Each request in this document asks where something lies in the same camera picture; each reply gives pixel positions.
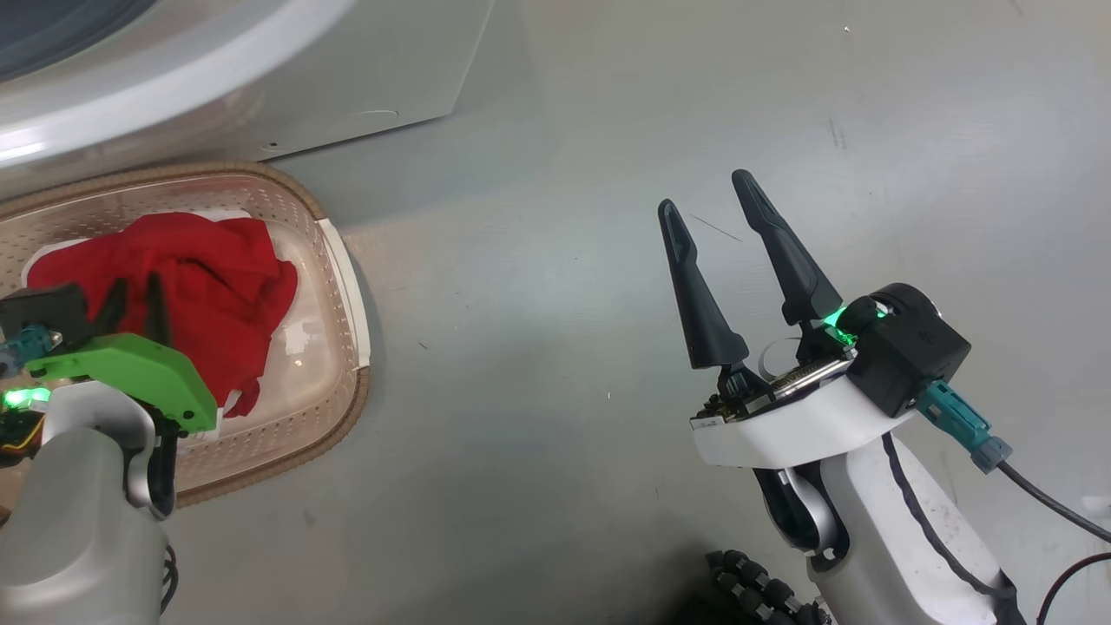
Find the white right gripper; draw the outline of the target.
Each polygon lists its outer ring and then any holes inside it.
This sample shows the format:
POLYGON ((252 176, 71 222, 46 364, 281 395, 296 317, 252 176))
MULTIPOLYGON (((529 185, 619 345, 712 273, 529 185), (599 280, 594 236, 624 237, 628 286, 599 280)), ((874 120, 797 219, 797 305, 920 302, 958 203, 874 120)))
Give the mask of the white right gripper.
MULTIPOLYGON (((789 326, 825 321, 844 300, 781 216, 755 177, 733 171, 745 222, 765 245, 789 326)), ((848 377, 855 349, 825 326, 832 355, 759 384, 743 361, 745 340, 727 324, 698 268, 698 248, 682 214, 664 199, 655 210, 691 367, 721 367, 718 394, 691 419, 694 444, 709 465, 785 470, 860 448, 911 419, 888 417, 848 377)))

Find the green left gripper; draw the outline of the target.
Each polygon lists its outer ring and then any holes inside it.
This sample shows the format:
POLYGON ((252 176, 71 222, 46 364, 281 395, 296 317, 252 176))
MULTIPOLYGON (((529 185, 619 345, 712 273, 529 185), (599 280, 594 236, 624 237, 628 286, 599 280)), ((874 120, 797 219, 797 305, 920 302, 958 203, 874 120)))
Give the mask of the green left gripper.
POLYGON ((87 377, 161 411, 190 434, 213 431, 218 407, 191 360, 172 345, 172 324, 158 273, 146 284, 143 336, 119 333, 128 308, 128 284, 116 280, 96 312, 94 337, 72 352, 52 351, 26 364, 36 379, 87 377))

